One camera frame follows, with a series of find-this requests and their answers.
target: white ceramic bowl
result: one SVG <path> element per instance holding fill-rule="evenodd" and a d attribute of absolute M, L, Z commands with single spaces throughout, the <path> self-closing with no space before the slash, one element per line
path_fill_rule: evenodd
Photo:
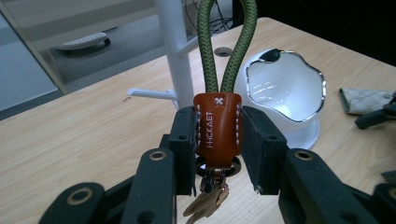
<path fill-rule="evenodd" d="M 234 92 L 243 105 L 263 111 L 282 133 L 292 133 L 317 118 L 326 82 L 299 54 L 268 49 L 242 64 Z"/>

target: table surface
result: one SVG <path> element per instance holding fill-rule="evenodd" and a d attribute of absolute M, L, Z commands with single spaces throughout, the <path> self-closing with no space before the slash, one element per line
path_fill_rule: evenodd
<path fill-rule="evenodd" d="M 233 48 L 241 27 L 212 39 Z M 344 113 L 340 88 L 394 91 L 396 68 L 268 18 L 258 20 L 246 58 L 264 49 L 300 53 L 327 81 L 319 114 L 317 152 L 346 184 L 372 193 L 383 172 L 396 170 L 396 125 L 359 130 Z M 228 58 L 215 56 L 219 79 Z M 204 91 L 198 49 L 190 53 L 194 92 Z M 141 155 L 169 133 L 171 101 L 132 97 L 130 88 L 166 91 L 172 81 L 166 57 L 0 121 L 0 223 L 37 223 L 53 200 L 80 182 L 105 189 L 134 175 Z M 228 178 L 229 198 L 200 223 L 283 223 L 277 196 L 254 192 L 245 167 Z M 177 196 L 177 222 L 193 197 Z"/>

